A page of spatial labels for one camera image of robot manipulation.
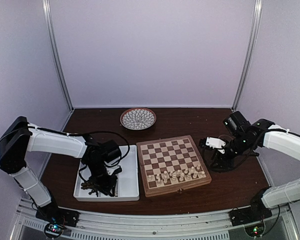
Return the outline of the white chess rook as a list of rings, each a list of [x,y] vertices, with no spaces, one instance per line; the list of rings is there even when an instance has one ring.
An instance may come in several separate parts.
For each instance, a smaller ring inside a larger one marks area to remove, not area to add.
[[[192,175],[192,178],[193,178],[193,179],[196,179],[196,178],[197,178],[197,176],[198,176],[198,172],[197,172],[197,171],[195,171],[195,172],[193,173],[193,175]]]

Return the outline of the white chess king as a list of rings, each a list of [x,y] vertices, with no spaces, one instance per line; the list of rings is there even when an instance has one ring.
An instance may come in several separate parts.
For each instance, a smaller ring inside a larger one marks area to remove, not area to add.
[[[178,181],[178,179],[177,179],[177,173],[173,172],[172,173],[172,177],[171,177],[171,182],[172,183],[176,183],[177,181]]]

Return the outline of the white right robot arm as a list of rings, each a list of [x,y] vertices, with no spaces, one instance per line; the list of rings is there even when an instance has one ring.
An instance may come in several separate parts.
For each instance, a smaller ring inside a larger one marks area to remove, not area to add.
[[[223,125],[232,135],[232,140],[207,137],[203,147],[214,150],[210,170],[218,173],[238,168],[234,159],[246,153],[247,157],[257,148],[275,150],[300,161],[300,135],[274,122],[261,118],[250,123],[240,111],[235,111],[223,120]],[[277,205],[300,201],[300,178],[277,187],[262,189],[250,201],[246,210],[249,220],[258,220],[266,209]]]

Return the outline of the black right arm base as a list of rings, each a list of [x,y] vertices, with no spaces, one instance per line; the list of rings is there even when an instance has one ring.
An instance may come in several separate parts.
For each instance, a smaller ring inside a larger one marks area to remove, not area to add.
[[[256,239],[265,233],[265,219],[272,217],[272,211],[264,206],[260,196],[255,196],[250,206],[233,208],[229,217],[233,227],[243,226],[245,233]]]

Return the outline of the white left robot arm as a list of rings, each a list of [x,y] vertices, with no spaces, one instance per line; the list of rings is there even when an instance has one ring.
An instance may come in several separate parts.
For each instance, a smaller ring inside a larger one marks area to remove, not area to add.
[[[94,132],[68,133],[39,127],[19,116],[0,138],[0,170],[12,176],[31,197],[37,207],[51,222],[62,218],[52,193],[28,167],[25,156],[28,152],[44,152],[70,156],[81,160],[90,171],[86,180],[95,193],[114,196],[117,173],[108,173],[123,158],[114,140],[104,143],[93,138]]]

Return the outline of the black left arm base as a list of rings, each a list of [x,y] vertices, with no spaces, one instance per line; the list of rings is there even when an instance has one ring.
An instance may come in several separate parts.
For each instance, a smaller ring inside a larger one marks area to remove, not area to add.
[[[80,216],[78,211],[58,207],[54,199],[46,206],[39,206],[36,203],[33,204],[36,207],[35,217],[47,222],[43,228],[43,233],[49,239],[56,239],[60,237],[68,227],[77,226]]]

